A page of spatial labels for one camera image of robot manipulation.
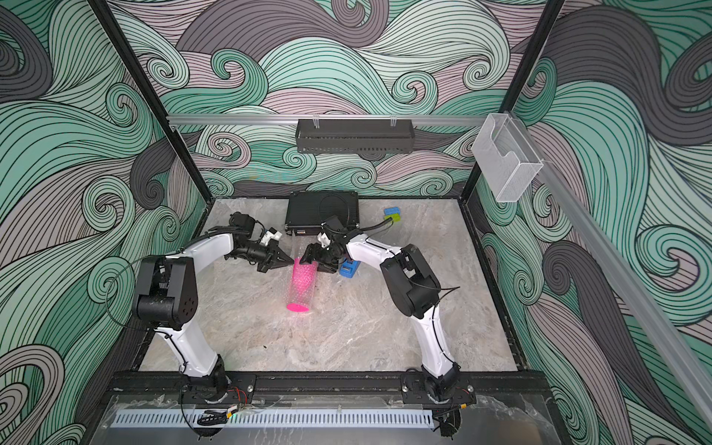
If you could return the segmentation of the blue tape dispenser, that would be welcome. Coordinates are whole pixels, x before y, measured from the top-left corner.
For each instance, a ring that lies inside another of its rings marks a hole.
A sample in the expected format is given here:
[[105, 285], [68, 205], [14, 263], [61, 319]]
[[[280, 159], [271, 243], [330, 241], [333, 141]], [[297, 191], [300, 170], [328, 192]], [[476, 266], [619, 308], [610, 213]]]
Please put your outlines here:
[[345, 278], [352, 279], [356, 275], [361, 263], [359, 261], [345, 260], [339, 266], [339, 274]]

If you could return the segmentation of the black wall shelf tray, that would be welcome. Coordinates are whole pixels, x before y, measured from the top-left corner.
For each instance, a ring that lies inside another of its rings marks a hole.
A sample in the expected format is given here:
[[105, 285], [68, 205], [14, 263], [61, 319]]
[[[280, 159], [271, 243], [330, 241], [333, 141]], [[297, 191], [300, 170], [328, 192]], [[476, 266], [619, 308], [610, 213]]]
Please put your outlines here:
[[399, 154], [415, 146], [410, 121], [312, 121], [296, 127], [298, 151], [306, 154]]

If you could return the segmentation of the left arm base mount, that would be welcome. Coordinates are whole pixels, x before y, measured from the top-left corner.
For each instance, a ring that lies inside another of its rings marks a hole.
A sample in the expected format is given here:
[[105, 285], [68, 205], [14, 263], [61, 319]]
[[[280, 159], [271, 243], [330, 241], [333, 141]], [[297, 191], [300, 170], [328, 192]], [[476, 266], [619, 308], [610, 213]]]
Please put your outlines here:
[[252, 401], [257, 376], [253, 373], [227, 371], [224, 379], [187, 378], [179, 387], [179, 393], [189, 404], [234, 405]]

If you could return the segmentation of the aluminium rail wall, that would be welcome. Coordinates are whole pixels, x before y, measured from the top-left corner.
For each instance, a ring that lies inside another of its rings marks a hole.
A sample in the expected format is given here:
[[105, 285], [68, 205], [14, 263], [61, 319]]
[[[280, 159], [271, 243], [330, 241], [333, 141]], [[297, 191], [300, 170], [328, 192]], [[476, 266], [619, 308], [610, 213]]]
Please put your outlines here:
[[410, 121], [414, 126], [470, 127], [484, 124], [486, 117], [457, 115], [350, 115], [350, 114], [169, 114], [172, 126], [188, 125], [297, 125], [300, 120], [322, 121]]
[[597, 261], [613, 291], [626, 303], [641, 328], [678, 380], [690, 402], [705, 423], [711, 425], [711, 376], [678, 329], [658, 307], [643, 281], [616, 250], [601, 227], [567, 187], [567, 181], [546, 159], [535, 139], [519, 119], [518, 132], [543, 166], [539, 176], [547, 183], [563, 213]]

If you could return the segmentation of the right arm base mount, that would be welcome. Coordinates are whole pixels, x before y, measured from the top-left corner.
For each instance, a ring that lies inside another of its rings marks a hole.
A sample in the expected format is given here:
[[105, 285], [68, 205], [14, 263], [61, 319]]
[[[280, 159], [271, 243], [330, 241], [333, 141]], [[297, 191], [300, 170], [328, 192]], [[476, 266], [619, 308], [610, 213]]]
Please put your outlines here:
[[400, 386], [406, 404], [450, 406], [477, 402], [467, 375], [458, 370], [452, 370], [441, 378], [434, 378], [423, 371], [406, 372], [400, 375]]

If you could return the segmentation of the aluminium rail back wall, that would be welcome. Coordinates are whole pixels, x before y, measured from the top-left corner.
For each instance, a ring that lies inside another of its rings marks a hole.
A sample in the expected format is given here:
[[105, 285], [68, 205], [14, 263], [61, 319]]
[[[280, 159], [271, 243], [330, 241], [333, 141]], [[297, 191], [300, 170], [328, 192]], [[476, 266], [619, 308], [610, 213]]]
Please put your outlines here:
[[297, 125], [300, 120], [322, 121], [410, 121], [414, 126], [470, 127], [484, 124], [486, 117], [457, 115], [350, 115], [350, 114], [169, 114], [172, 126], [188, 125]]

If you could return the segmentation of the clear acrylic wall box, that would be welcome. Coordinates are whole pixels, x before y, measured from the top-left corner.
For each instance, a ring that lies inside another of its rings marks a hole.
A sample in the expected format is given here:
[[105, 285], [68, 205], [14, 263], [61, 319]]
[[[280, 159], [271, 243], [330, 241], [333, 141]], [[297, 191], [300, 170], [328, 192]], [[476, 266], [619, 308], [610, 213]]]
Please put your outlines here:
[[487, 116], [472, 153], [497, 202], [517, 202], [543, 168], [525, 124], [509, 113]]

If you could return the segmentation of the aluminium rail right wall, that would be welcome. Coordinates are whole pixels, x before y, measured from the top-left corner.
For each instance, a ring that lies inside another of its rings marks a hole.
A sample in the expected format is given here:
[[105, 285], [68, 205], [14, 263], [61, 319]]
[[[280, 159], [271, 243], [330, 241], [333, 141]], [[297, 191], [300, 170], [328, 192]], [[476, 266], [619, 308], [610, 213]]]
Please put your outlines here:
[[519, 119], [518, 132], [543, 166], [539, 176], [547, 183], [563, 213], [597, 261], [613, 291], [626, 303], [641, 328], [678, 380], [690, 402], [705, 423], [711, 425], [711, 376], [678, 329], [658, 307], [643, 281], [616, 250], [601, 227], [567, 187], [567, 181], [546, 159], [535, 139]]

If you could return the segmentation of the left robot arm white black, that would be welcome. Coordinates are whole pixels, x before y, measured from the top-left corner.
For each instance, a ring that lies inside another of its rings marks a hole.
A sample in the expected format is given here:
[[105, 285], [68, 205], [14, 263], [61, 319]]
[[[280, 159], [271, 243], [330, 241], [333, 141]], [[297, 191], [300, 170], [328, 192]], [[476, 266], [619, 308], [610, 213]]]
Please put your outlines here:
[[140, 261], [132, 313], [169, 346], [179, 372], [188, 378], [216, 376], [222, 358], [207, 343], [198, 312], [199, 272], [218, 260], [243, 260], [259, 273], [293, 263], [279, 246], [283, 234], [242, 212], [226, 225], [198, 235], [178, 252]]

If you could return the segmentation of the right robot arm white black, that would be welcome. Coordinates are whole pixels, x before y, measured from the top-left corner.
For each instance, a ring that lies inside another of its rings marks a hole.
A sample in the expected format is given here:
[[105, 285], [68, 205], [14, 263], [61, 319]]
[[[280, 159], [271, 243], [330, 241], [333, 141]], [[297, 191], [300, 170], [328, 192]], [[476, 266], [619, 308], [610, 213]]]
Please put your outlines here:
[[441, 324], [441, 300], [453, 289], [441, 285], [417, 246], [391, 246], [358, 231], [339, 237], [322, 233], [300, 258], [301, 264], [316, 263], [318, 271], [330, 274], [346, 261], [380, 271], [395, 307], [412, 322], [428, 397], [437, 403], [450, 400], [461, 367]]

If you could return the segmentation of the blue green sponge block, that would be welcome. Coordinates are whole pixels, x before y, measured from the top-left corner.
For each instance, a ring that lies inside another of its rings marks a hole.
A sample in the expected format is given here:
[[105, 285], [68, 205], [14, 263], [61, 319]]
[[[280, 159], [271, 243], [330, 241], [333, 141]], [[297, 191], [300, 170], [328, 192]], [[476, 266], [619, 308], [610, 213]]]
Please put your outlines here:
[[384, 220], [391, 220], [393, 223], [398, 223], [402, 220], [401, 209], [399, 207], [389, 207], [383, 211]]

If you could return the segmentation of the black hard case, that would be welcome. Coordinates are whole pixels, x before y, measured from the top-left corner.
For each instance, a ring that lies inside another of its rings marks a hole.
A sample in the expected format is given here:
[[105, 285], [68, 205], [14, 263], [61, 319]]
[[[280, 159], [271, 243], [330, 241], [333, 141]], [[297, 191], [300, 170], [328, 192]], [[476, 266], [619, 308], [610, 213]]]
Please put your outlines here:
[[336, 217], [339, 223], [331, 227], [360, 226], [359, 197], [346, 191], [299, 191], [289, 196], [285, 228], [289, 235], [318, 235], [322, 223]]

